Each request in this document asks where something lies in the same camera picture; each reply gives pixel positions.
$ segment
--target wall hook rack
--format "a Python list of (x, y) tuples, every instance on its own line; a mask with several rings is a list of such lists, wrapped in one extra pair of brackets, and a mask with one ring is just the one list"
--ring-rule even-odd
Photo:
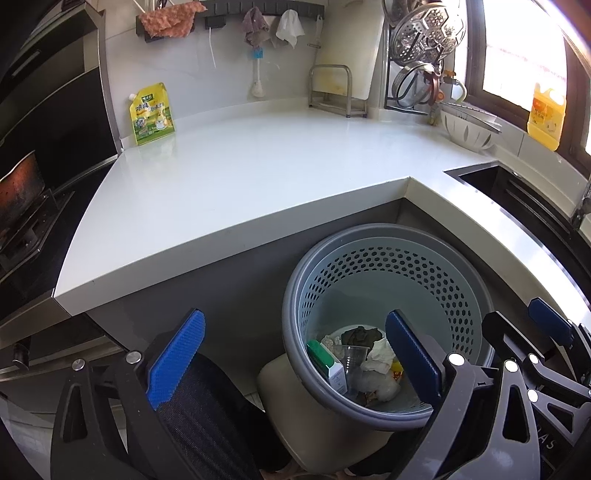
[[(290, 0), (203, 0), (203, 5), (207, 7), (205, 12), (196, 13), (197, 17), (205, 19), (205, 28), (221, 28), (226, 25), (227, 15), (245, 15), (253, 7), (258, 7), (263, 15), (283, 15), (287, 10), (295, 10), (300, 17), (306, 18), (324, 18), (324, 5), (314, 4), (303, 1)], [(135, 33), (143, 37), (146, 42), (159, 40), (163, 37), (150, 37), (144, 29), (139, 17), (135, 17)]]

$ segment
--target cooking oil bottle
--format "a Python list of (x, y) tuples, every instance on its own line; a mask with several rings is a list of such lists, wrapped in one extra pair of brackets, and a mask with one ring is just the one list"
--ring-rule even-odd
[(552, 88), (542, 92), (540, 84), (536, 83), (527, 132), (542, 145), (555, 151), (560, 143), (565, 112), (566, 98)]

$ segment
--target perforated basket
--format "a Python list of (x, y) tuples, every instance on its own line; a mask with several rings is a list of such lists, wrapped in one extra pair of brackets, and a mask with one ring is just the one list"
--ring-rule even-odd
[(304, 386), (325, 407), (378, 430), (423, 426), (432, 408), (404, 376), (401, 392), (390, 402), (374, 409), (355, 404), (320, 376), (305, 344), (349, 326), (383, 330), (395, 309), (447, 353), (490, 366), (493, 350), (480, 328), (483, 315), (492, 311), (486, 287), (463, 256), (425, 232), (379, 223), (337, 233), (300, 261), (284, 297), (285, 350)]

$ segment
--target yellow pouch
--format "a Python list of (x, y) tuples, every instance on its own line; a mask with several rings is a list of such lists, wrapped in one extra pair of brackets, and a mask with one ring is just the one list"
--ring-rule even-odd
[(141, 89), (132, 101), (129, 113), (138, 145), (174, 132), (168, 93), (162, 82)]
[(566, 114), (566, 98), (554, 89), (540, 91), (540, 84), (535, 84), (534, 101), (531, 106), (527, 132), (542, 145), (555, 151), (560, 143), (564, 115)]

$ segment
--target white countertop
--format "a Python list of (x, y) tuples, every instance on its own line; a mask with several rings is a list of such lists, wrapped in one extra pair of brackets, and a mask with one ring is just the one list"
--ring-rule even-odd
[[(591, 326), (589, 309), (545, 250), (485, 195), (444, 173), (490, 157), (412, 123), (313, 109), (224, 110), (177, 122), (176, 134), (128, 149), (113, 165), (57, 283), (54, 296), (70, 314), (407, 197), (524, 301), (541, 296)], [(528, 275), (537, 280), (524, 281)]]

